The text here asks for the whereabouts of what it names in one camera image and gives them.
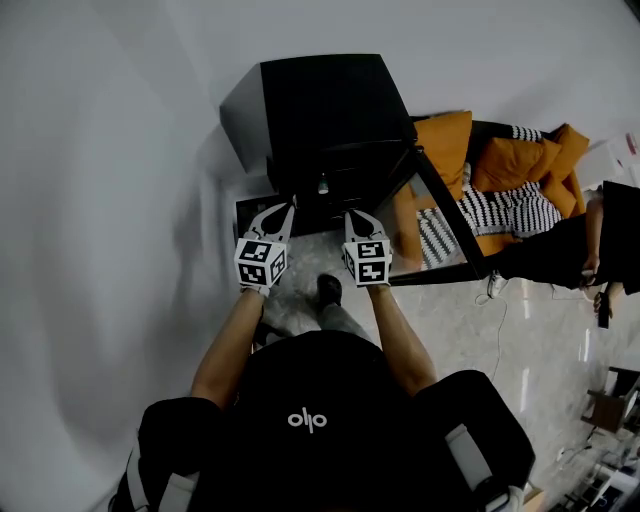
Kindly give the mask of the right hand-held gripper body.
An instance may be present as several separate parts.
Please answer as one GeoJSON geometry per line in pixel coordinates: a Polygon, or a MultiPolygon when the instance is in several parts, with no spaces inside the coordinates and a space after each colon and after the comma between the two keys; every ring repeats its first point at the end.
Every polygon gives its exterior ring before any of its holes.
{"type": "Polygon", "coordinates": [[[346,268],[357,287],[389,283],[392,253],[387,239],[345,242],[342,249],[346,268]]]}

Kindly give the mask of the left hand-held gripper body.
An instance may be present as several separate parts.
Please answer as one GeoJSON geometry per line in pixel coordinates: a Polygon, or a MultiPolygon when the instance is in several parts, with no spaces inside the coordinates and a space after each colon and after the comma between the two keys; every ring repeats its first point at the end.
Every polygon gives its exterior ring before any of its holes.
{"type": "Polygon", "coordinates": [[[269,295],[288,268],[289,238],[289,234],[264,239],[240,238],[234,254],[239,284],[269,295]]]}

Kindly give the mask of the person's left forearm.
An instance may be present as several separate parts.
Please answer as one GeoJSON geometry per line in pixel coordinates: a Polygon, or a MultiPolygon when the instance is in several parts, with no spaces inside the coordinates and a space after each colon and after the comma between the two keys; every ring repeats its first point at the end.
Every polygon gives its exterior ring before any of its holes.
{"type": "Polygon", "coordinates": [[[251,353],[253,337],[262,316],[265,297],[244,290],[206,351],[194,376],[191,396],[230,407],[251,353]]]}

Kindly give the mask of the person's right forearm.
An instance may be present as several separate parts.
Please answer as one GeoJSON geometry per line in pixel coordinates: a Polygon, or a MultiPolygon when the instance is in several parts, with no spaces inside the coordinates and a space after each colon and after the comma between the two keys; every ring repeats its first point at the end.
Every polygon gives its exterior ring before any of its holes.
{"type": "Polygon", "coordinates": [[[399,308],[391,288],[372,285],[367,292],[389,369],[398,384],[415,396],[437,382],[433,361],[399,308]]]}

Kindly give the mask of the person's right shoe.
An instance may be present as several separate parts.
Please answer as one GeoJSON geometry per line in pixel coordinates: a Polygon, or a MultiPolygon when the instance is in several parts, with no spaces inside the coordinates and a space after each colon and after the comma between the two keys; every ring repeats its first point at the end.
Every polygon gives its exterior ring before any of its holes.
{"type": "Polygon", "coordinates": [[[320,274],[316,282],[317,304],[320,310],[329,305],[341,305],[342,284],[340,280],[331,274],[320,274]]]}

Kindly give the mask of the person's left leg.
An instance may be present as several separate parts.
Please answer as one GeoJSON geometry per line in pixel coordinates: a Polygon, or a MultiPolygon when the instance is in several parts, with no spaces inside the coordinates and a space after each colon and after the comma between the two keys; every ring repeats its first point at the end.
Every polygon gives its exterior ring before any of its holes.
{"type": "Polygon", "coordinates": [[[261,323],[280,337],[293,337],[297,334],[295,318],[290,318],[290,312],[281,308],[264,308],[261,323]]]}

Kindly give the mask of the person's leg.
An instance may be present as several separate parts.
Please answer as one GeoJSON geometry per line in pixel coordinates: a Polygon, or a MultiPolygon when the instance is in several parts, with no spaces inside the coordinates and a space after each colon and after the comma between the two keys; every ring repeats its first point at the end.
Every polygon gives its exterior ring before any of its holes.
{"type": "Polygon", "coordinates": [[[338,304],[324,306],[317,315],[317,323],[322,330],[339,331],[371,342],[371,338],[360,324],[338,304]]]}
{"type": "Polygon", "coordinates": [[[293,337],[297,334],[295,318],[290,318],[290,312],[281,308],[264,308],[261,323],[280,337],[293,337]]]}

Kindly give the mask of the person's right leg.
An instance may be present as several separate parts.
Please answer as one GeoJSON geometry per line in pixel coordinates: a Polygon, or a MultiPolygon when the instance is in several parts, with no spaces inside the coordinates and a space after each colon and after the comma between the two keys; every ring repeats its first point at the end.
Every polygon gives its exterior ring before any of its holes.
{"type": "Polygon", "coordinates": [[[317,315],[317,323],[322,330],[339,331],[371,342],[371,338],[360,324],[338,304],[324,306],[317,315]]]}

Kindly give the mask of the glass fridge door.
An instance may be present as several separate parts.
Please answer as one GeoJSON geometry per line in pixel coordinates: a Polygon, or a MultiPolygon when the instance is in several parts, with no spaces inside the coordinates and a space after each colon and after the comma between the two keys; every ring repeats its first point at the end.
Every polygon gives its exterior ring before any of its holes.
{"type": "Polygon", "coordinates": [[[463,263],[390,277],[392,287],[450,284],[482,280],[491,271],[473,233],[422,146],[411,149],[410,167],[430,190],[466,258],[463,263]]]}

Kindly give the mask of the orange sofa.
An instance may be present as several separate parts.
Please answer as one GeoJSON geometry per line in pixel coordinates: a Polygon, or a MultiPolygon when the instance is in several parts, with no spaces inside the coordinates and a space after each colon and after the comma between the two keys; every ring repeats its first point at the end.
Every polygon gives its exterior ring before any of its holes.
{"type": "Polygon", "coordinates": [[[475,121],[469,111],[413,122],[484,255],[584,213],[575,168],[589,140],[570,125],[546,133],[475,121]]]}

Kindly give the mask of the black white striped blanket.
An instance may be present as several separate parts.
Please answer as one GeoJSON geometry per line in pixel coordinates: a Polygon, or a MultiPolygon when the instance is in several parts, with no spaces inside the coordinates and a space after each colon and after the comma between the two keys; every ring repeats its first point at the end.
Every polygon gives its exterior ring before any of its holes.
{"type": "MultiPolygon", "coordinates": [[[[472,170],[486,144],[493,137],[541,142],[548,135],[517,125],[474,121],[466,162],[472,170]]],[[[412,186],[423,270],[455,265],[464,255],[432,195],[412,186]]],[[[562,219],[560,212],[541,192],[541,184],[527,182],[505,192],[479,192],[473,187],[457,205],[485,256],[500,252],[507,245],[551,229],[562,219]]]]}

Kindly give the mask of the black mini fridge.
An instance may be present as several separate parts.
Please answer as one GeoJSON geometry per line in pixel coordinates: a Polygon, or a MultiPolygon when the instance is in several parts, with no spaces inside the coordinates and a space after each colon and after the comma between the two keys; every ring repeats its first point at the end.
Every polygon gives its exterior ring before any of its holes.
{"type": "Polygon", "coordinates": [[[261,62],[220,106],[246,172],[265,171],[296,207],[295,236],[335,230],[343,214],[373,214],[410,179],[413,122],[379,54],[261,62]],[[329,193],[319,195],[325,173],[329,193]]]}

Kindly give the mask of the person's black shirt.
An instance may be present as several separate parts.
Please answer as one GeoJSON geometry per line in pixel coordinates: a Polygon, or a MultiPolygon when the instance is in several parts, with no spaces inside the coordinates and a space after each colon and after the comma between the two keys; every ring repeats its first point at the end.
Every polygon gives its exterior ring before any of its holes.
{"type": "Polygon", "coordinates": [[[492,491],[526,484],[533,448],[484,373],[410,396],[371,342],[310,331],[252,354],[228,409],[150,405],[109,512],[479,512],[446,442],[458,426],[492,491]]]}

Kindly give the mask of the white box red label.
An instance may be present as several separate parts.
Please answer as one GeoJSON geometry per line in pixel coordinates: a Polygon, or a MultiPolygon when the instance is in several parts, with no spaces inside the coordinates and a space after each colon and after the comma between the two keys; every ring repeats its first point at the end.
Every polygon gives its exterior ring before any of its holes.
{"type": "Polygon", "coordinates": [[[626,132],[592,145],[580,159],[576,175],[581,190],[604,181],[640,187],[640,132],[626,132]]]}

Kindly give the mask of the dark wooden chair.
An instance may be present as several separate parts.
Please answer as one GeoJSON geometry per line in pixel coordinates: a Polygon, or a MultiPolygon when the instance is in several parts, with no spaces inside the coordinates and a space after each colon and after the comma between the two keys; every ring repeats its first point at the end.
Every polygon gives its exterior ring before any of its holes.
{"type": "Polygon", "coordinates": [[[610,366],[604,387],[587,395],[583,422],[612,434],[625,429],[640,435],[640,371],[610,366]]]}

